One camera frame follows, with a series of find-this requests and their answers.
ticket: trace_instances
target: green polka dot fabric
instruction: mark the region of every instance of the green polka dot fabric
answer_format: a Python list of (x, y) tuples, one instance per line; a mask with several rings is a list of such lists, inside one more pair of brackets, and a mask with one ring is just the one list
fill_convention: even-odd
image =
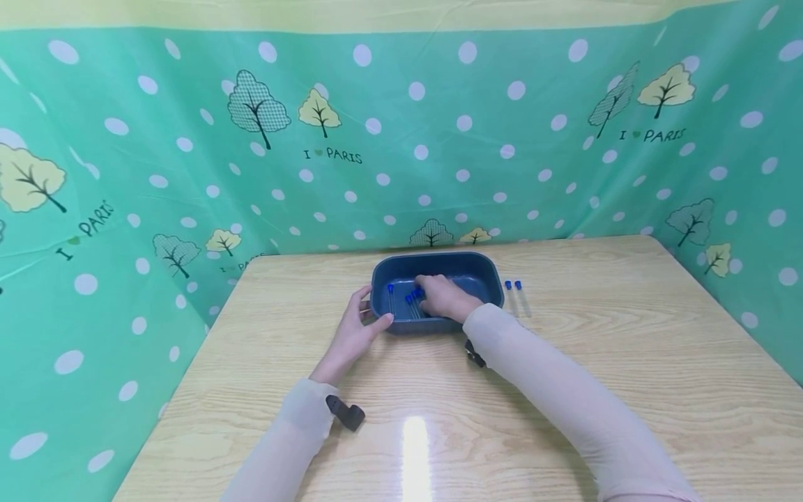
[(110, 500), (261, 255), (653, 235), (803, 382), (801, 19), (0, 32), (0, 498)]

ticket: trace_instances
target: beige sleeve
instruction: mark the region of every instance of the beige sleeve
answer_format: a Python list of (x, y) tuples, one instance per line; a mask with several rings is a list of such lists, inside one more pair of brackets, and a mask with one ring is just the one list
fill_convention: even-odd
[(485, 304), (463, 330), (487, 367), (516, 386), (577, 449), (597, 481), (600, 501), (700, 501), (624, 402), (515, 317)]
[(334, 415), (326, 397), (335, 387), (299, 380), (245, 463), (222, 502), (293, 502), (312, 458), (329, 436)]

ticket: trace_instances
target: dark blue plastic tray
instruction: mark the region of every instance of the dark blue plastic tray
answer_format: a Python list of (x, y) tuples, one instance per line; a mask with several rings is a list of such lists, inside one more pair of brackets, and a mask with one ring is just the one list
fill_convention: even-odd
[(485, 255), (471, 251), (452, 253), (425, 253), (421, 255), (391, 256), (383, 259), (374, 269), (371, 284), (371, 310), (377, 317), (390, 312), (388, 284), (393, 285), (393, 314), (395, 321), (388, 328), (394, 335), (454, 333), (462, 325), (445, 317), (422, 315), (414, 318), (405, 296), (415, 289), (416, 275), (443, 274), (463, 291), (482, 302), (504, 304), (504, 291), (499, 282), (496, 266)]

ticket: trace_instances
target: tree print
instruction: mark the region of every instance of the tree print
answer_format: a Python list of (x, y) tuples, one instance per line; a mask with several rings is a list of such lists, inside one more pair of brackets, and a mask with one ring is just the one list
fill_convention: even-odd
[(728, 263), (731, 261), (731, 245), (725, 243), (718, 246), (710, 246), (705, 250), (705, 257), (708, 266), (703, 275), (707, 275), (708, 272), (712, 271), (719, 277), (725, 277), (729, 270)]
[(51, 202), (66, 213), (67, 208), (53, 198), (66, 177), (67, 173), (51, 161), (26, 149), (0, 144), (0, 198), (12, 211), (26, 213)]
[(704, 198), (696, 204), (673, 211), (666, 219), (666, 224), (683, 234), (678, 247), (681, 247), (687, 240), (703, 246), (710, 233), (709, 226), (713, 212), (714, 200), (710, 198)]
[(190, 274), (187, 273), (185, 267), (201, 252), (201, 248), (194, 243), (188, 243), (178, 237), (163, 234), (153, 236), (153, 249), (157, 258), (163, 259), (168, 263), (168, 269), (171, 267), (176, 268), (173, 276), (181, 272), (185, 279), (190, 278)]
[(305, 124), (320, 127), (324, 131), (324, 137), (329, 137), (326, 128), (340, 126), (340, 117), (332, 110), (329, 102), (320, 95), (318, 89), (312, 88), (309, 91), (307, 100), (299, 108), (299, 120)]
[(414, 246), (435, 247), (454, 241), (454, 236), (446, 229), (446, 225), (435, 218), (426, 220), (424, 226), (410, 236), (410, 244)]
[(240, 70), (237, 84), (229, 95), (231, 121), (249, 133), (261, 133), (265, 148), (271, 149), (266, 133), (275, 133), (290, 125), (284, 105), (271, 96), (267, 85), (248, 70)]
[(601, 126), (597, 138), (602, 136), (602, 131), (605, 130), (608, 120), (621, 113), (630, 104), (630, 97), (633, 95), (633, 82), (636, 80), (636, 73), (638, 73), (638, 65), (638, 61), (634, 63), (625, 76), (619, 80), (616, 87), (608, 91), (608, 94), (602, 98), (602, 101), (597, 103), (597, 107), (591, 112), (589, 124)]
[(691, 84), (691, 73), (682, 63), (675, 64), (663, 75), (650, 82), (638, 102), (647, 106), (657, 106), (655, 118), (661, 116), (664, 106), (675, 106), (691, 101), (695, 97), (695, 86)]
[(476, 244), (482, 241), (491, 240), (491, 236), (481, 227), (476, 227), (474, 230), (465, 234), (460, 238), (461, 243)]
[(232, 234), (229, 231), (218, 228), (212, 233), (209, 242), (206, 243), (206, 249), (209, 251), (225, 251), (231, 254), (231, 250), (240, 245), (243, 240), (237, 234)]

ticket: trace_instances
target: wooden table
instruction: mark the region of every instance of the wooden table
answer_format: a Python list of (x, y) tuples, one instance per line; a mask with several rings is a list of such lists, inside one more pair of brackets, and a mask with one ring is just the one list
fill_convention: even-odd
[[(656, 241), (475, 249), (523, 281), (522, 323), (632, 406), (707, 502), (801, 500), (803, 392)], [(254, 260), (115, 500), (217, 500), (383, 256)], [(460, 337), (380, 337), (341, 389), (366, 421), (336, 423), (299, 500), (595, 500), (566, 440)]]

